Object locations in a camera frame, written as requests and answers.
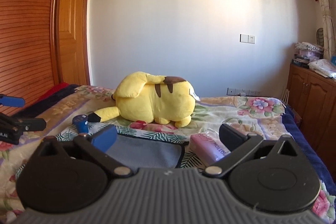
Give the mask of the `purple and grey towel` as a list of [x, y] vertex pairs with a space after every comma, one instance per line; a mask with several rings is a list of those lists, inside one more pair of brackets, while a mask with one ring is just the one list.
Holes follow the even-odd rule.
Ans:
[[185, 145], [118, 135], [105, 153], [133, 171], [139, 168], [178, 168], [185, 154]]

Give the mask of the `wooden room door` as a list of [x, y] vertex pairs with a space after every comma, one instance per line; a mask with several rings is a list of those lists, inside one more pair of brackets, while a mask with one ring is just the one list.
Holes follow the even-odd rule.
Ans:
[[58, 42], [60, 78], [69, 84], [88, 85], [88, 0], [59, 0]]

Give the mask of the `blue cup with lid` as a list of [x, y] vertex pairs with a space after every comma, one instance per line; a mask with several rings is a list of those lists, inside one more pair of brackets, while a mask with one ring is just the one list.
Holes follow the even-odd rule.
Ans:
[[88, 116], [81, 114], [73, 117], [72, 124], [76, 127], [77, 132], [88, 133]]

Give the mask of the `pink tissue pack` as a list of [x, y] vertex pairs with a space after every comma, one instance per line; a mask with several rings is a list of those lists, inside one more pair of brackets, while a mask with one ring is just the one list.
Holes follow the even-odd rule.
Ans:
[[212, 165], [231, 153], [219, 139], [205, 133], [191, 135], [189, 145], [205, 166]]

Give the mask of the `floral bed quilt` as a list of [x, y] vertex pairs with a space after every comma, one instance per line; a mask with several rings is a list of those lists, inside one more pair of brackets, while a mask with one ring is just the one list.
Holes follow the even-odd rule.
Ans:
[[[25, 133], [18, 145], [1, 144], [1, 223], [11, 223], [23, 212], [15, 189], [16, 180], [41, 140], [49, 135], [59, 141], [73, 139], [77, 130], [72, 118], [112, 106], [112, 94], [111, 89], [70, 85], [18, 113], [19, 117], [41, 117], [46, 120], [47, 127], [42, 132]], [[290, 108], [276, 98], [203, 98], [195, 105], [192, 120], [184, 128], [176, 128], [173, 124], [131, 122], [121, 117], [112, 119], [110, 123], [140, 130], [169, 131], [189, 138], [205, 133], [219, 139], [219, 128], [223, 123], [244, 134], [257, 133], [266, 140], [276, 140], [283, 134], [291, 135], [317, 170], [322, 183], [314, 212], [326, 223], [335, 222], [335, 184], [331, 175], [298, 129]]]

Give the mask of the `red blanket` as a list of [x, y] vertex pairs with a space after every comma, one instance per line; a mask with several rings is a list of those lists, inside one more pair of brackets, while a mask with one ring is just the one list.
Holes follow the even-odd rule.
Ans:
[[66, 88], [67, 86], [69, 85], [69, 83], [65, 83], [65, 82], [62, 82], [62, 83], [59, 83], [55, 86], [53, 86], [52, 88], [50, 88], [48, 91], [46, 91], [44, 94], [42, 94], [38, 99], [37, 99], [37, 102], [40, 102], [46, 98], [48, 98], [49, 96], [51, 96], [52, 94]]

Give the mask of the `yellow Pikachu plush toy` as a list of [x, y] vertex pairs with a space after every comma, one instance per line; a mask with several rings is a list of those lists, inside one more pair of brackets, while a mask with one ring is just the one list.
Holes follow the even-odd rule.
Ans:
[[121, 116], [129, 121], [171, 122], [186, 127], [200, 98], [192, 84], [181, 77], [134, 72], [126, 76], [112, 94], [115, 105], [94, 111], [89, 122], [105, 122]]

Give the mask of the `low wooden cabinet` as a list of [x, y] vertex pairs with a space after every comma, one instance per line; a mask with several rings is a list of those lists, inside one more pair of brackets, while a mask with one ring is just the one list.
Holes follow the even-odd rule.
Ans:
[[301, 117], [299, 128], [312, 149], [335, 141], [335, 80], [292, 64], [286, 88], [288, 104]]

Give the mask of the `stack of folded linens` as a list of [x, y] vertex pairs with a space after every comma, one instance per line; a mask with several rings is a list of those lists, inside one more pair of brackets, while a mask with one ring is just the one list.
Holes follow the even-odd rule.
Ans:
[[294, 62], [302, 63], [304, 67], [309, 63], [323, 58], [324, 49], [317, 44], [297, 42], [294, 45]]

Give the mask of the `white folded cloth bundle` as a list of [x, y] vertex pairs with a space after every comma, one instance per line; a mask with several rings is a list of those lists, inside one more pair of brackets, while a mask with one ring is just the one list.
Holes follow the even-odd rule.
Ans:
[[325, 78], [336, 79], [336, 67], [333, 63], [326, 59], [312, 61], [308, 64], [308, 66], [310, 70]]

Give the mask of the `slatted wooden wardrobe door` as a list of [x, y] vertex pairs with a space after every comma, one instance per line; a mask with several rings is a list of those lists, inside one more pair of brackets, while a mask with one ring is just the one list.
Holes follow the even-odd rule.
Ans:
[[35, 103], [59, 83], [57, 0], [1, 0], [1, 93]]

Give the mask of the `wall socket strip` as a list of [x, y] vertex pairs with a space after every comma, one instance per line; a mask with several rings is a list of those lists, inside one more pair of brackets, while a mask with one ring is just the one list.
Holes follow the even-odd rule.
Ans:
[[249, 89], [227, 88], [227, 95], [228, 96], [256, 97], [256, 96], [261, 96], [261, 92], [257, 90], [249, 90]]

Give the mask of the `white wall switch plate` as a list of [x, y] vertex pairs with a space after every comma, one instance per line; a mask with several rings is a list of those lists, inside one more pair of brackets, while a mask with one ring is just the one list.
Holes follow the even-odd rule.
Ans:
[[256, 42], [256, 36], [241, 34], [240, 35], [240, 42], [241, 43], [254, 44]]

